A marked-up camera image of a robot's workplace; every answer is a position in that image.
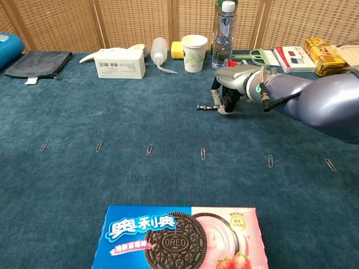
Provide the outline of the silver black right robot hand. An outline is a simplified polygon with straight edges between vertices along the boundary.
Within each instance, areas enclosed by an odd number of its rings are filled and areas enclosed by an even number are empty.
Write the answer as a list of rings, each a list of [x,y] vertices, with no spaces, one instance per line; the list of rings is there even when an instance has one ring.
[[[211,86],[211,94],[214,104],[222,105],[219,88],[222,86],[222,97],[224,105],[217,109],[221,115],[230,115],[233,113],[237,102],[243,96],[248,99],[246,86],[249,78],[259,70],[259,67],[244,64],[233,67],[218,69],[214,74],[214,81]]]

